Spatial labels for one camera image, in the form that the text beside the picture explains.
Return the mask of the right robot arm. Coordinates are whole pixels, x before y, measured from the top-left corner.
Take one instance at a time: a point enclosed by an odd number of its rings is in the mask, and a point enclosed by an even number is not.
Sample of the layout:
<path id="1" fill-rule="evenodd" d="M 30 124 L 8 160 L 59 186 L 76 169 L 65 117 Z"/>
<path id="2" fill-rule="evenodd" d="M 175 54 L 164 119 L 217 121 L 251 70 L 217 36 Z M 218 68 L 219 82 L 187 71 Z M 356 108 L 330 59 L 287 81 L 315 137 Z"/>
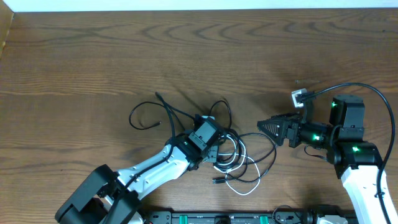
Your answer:
<path id="1" fill-rule="evenodd" d="M 397 211 L 386 183 L 386 174 L 377 180 L 382 158 L 375 144 L 364 136 L 363 99 L 354 95 L 336 95 L 331 102 L 327 124 L 314 122 L 313 100 L 294 95 L 295 106 L 303 114 L 286 113 L 257 122 L 257 127 L 277 145 L 289 140 L 289 147 L 300 144 L 326 150 L 323 160 L 332 164 L 346 189 L 359 223 L 397 223 Z"/>

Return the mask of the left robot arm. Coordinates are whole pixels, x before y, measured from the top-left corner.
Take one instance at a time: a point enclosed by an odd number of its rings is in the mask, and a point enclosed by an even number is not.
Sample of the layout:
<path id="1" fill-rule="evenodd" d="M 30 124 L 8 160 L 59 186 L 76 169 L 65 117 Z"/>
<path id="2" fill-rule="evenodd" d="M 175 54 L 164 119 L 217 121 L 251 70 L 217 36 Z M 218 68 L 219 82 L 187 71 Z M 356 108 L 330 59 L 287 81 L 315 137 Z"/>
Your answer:
<path id="1" fill-rule="evenodd" d="M 221 137 L 183 133 L 168 141 L 160 153 L 127 169 L 97 167 L 57 210 L 58 223 L 141 222 L 141 200 L 162 184 L 198 169 Z"/>

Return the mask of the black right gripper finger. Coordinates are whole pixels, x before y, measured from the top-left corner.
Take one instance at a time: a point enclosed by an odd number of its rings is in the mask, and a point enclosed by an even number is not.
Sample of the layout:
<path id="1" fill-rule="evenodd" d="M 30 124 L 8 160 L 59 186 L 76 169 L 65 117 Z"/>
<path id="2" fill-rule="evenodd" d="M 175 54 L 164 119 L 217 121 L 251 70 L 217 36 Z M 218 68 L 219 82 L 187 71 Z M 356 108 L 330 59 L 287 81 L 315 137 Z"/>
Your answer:
<path id="1" fill-rule="evenodd" d="M 297 120 L 299 118 L 298 113 L 285 113 L 278 114 L 271 117 L 271 120 Z"/>
<path id="2" fill-rule="evenodd" d="M 268 135 L 278 146 L 284 144 L 290 121 L 283 119 L 267 119 L 257 122 L 257 128 Z"/>

